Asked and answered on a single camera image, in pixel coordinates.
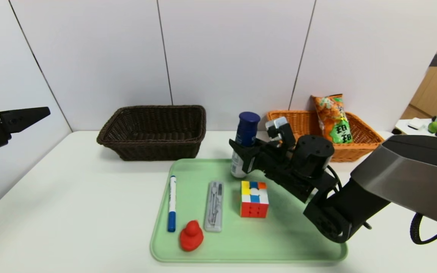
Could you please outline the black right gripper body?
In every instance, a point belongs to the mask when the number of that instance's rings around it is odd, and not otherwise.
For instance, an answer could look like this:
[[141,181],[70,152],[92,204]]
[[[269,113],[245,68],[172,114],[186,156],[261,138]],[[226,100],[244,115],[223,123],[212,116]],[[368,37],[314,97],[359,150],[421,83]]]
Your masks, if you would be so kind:
[[258,140],[247,150],[250,160],[243,160],[242,167],[242,170],[247,174],[259,170],[265,176],[271,178],[272,175],[275,175],[280,169],[284,169],[287,166],[288,159],[286,154],[288,149],[282,147],[279,141],[264,142]]

